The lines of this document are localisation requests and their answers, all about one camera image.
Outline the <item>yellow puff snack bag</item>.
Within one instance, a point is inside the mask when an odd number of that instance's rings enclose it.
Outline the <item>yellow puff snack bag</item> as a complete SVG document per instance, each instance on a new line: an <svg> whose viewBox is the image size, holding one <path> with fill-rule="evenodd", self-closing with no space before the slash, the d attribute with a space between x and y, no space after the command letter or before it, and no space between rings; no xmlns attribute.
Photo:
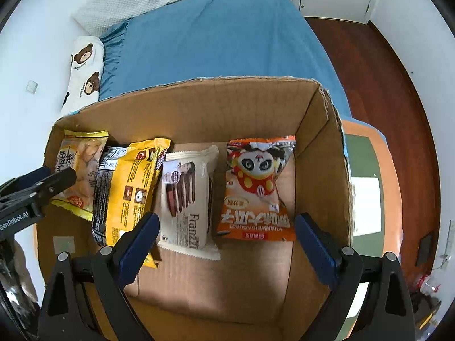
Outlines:
<svg viewBox="0 0 455 341"><path fill-rule="evenodd" d="M62 207L80 218L92 221L96 175L100 157L109 138L108 131L64 131L63 141L55 161L55 170L71 168L76 182L57 194L52 205Z"/></svg>

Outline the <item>green white checkered mat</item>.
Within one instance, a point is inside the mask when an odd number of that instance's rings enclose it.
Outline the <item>green white checkered mat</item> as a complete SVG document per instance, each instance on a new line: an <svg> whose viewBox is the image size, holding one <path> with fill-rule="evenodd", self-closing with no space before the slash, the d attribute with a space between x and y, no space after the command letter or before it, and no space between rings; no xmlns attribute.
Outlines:
<svg viewBox="0 0 455 341"><path fill-rule="evenodd" d="M386 137L373 126L342 120L353 192L352 245L360 255L398 258L403 242L403 204Z"/></svg>

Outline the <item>yellow black snack pack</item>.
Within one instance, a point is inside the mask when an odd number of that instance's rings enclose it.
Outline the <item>yellow black snack pack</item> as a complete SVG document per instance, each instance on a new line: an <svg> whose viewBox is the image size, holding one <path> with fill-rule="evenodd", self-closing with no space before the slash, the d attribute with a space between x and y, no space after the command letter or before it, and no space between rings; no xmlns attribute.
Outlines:
<svg viewBox="0 0 455 341"><path fill-rule="evenodd" d="M96 174L91 232L98 246L114 246L151 207L171 140L107 146Z"/></svg>

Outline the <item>beige Franzzi cookie pack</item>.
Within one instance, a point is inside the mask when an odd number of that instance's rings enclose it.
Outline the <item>beige Franzzi cookie pack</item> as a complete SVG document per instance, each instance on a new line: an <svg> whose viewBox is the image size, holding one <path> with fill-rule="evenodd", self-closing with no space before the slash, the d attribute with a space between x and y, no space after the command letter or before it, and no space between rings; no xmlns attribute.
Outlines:
<svg viewBox="0 0 455 341"><path fill-rule="evenodd" d="M221 259L210 233L218 155L215 145L166 155L157 197L159 248L199 259Z"/></svg>

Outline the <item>cardboard milk box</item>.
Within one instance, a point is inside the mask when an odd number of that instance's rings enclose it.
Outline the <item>cardboard milk box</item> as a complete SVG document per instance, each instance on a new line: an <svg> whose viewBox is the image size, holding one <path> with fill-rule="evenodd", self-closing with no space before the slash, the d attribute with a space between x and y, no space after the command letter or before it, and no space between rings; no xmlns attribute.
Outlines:
<svg viewBox="0 0 455 341"><path fill-rule="evenodd" d="M299 78L195 79L61 118L36 226L44 340L301 340L328 298L300 215L352 239L342 126Z"/></svg>

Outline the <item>white wall switch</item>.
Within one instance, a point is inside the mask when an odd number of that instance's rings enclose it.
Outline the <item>white wall switch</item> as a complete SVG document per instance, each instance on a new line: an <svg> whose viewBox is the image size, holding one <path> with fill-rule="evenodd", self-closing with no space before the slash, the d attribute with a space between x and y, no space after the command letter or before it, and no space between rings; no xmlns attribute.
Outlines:
<svg viewBox="0 0 455 341"><path fill-rule="evenodd" d="M36 90L38 88L38 83L35 82L35 81L32 81L32 80L29 80L28 81L28 84L26 86L26 91L31 93L31 94L35 94L36 93Z"/></svg>

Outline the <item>blue bed sheet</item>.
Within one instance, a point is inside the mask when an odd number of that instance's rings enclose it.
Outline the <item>blue bed sheet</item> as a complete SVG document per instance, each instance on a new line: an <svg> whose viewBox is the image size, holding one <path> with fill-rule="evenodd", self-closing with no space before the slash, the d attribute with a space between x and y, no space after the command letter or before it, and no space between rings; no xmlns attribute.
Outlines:
<svg viewBox="0 0 455 341"><path fill-rule="evenodd" d="M100 100L59 126L120 144L294 135L338 141L352 121L336 71L291 0L181 0L101 37Z"/></svg>

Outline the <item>bear print white cloth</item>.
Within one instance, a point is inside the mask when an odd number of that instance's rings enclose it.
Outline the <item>bear print white cloth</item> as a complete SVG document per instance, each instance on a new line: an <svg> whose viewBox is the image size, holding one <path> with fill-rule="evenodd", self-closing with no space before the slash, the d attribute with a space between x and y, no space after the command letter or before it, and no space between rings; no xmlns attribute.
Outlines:
<svg viewBox="0 0 455 341"><path fill-rule="evenodd" d="M73 43L69 83L60 116L79 111L99 100L104 48L96 36L79 36Z"/></svg>

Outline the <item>orange panda snack bag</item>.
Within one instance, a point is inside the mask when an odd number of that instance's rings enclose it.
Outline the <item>orange panda snack bag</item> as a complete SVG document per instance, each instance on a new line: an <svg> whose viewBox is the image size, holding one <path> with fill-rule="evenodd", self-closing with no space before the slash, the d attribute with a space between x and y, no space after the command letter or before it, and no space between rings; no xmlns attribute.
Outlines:
<svg viewBox="0 0 455 341"><path fill-rule="evenodd" d="M295 240L295 228L276 185L295 145L294 136L229 141L217 236L254 241Z"/></svg>

